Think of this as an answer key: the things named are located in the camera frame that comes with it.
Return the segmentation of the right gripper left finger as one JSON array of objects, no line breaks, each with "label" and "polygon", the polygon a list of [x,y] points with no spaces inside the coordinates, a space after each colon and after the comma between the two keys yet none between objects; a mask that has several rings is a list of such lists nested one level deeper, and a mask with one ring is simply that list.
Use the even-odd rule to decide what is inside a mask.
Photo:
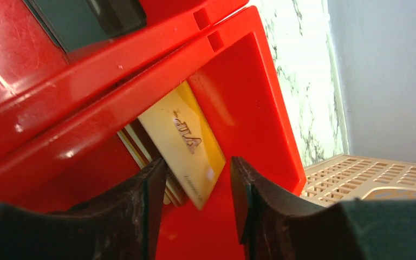
[{"label": "right gripper left finger", "polygon": [[0,203],[0,259],[154,259],[167,173],[155,159],[67,211]]}]

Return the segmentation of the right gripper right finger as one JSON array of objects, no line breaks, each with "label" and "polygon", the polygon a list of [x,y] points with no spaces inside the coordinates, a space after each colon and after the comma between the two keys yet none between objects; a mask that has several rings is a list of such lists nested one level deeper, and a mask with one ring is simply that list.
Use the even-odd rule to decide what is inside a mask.
[{"label": "right gripper right finger", "polygon": [[242,157],[230,178],[246,259],[416,259],[416,200],[323,207],[285,190]]}]

